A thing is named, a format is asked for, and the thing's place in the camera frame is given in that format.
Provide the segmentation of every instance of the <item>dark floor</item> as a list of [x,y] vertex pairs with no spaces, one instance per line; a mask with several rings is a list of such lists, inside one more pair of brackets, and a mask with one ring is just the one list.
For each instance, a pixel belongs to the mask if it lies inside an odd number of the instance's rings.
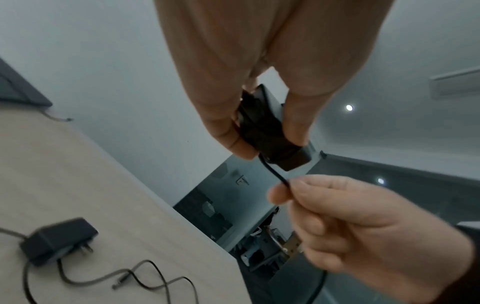
[[262,266],[254,272],[250,272],[240,259],[239,254],[235,252],[230,252],[230,254],[236,258],[240,266],[241,275],[250,294],[252,304],[274,304],[268,289],[268,282],[273,276],[272,271],[267,266]]

